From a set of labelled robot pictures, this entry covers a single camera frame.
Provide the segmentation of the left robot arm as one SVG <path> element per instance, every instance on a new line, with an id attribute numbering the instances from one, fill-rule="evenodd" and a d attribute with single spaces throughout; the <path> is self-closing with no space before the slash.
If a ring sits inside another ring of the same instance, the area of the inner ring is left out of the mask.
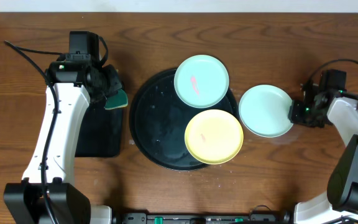
<path id="1" fill-rule="evenodd" d="M 123 97 L 112 65 L 52 62 L 46 76 L 44 120 L 33 156 L 19 183 L 7 184 L 4 203 L 16 223 L 115 223 L 111 207 L 92 205 L 75 187 L 76 157 L 119 154 Z"/>

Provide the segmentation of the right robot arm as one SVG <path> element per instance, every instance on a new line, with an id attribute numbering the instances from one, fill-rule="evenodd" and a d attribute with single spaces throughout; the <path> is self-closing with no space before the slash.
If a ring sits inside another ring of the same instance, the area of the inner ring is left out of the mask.
<path id="1" fill-rule="evenodd" d="M 331 174 L 325 193 L 295 206 L 294 223 L 358 221 L 358 96 L 343 85 L 307 82 L 304 98 L 293 101 L 288 115 L 294 124 L 323 127 L 332 124 L 345 150 Z"/>

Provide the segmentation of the yellow plate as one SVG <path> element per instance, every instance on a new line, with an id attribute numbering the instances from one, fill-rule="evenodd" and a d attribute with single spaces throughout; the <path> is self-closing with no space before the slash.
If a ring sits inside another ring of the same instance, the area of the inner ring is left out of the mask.
<path id="1" fill-rule="evenodd" d="M 233 159 L 241 150 L 244 132 L 234 115 L 206 110 L 195 115 L 185 129 L 185 146 L 198 161 L 216 165 Z"/>

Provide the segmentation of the light blue plate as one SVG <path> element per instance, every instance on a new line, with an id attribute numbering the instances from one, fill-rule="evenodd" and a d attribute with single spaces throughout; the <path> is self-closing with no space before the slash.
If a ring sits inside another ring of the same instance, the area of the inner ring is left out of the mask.
<path id="1" fill-rule="evenodd" d="M 248 89 L 239 102 L 239 115 L 244 126 L 254 134 L 275 138 L 293 126 L 288 119 L 292 99 L 273 85 L 257 85 Z"/>

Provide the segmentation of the green yellow sponge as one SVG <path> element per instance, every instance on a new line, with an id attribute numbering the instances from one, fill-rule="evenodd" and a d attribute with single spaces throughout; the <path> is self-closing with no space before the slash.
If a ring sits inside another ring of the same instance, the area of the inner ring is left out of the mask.
<path id="1" fill-rule="evenodd" d="M 118 108 L 124 108 L 128 105 L 128 97 L 123 89 L 119 89 L 117 93 L 106 99 L 104 109 L 115 110 Z"/>

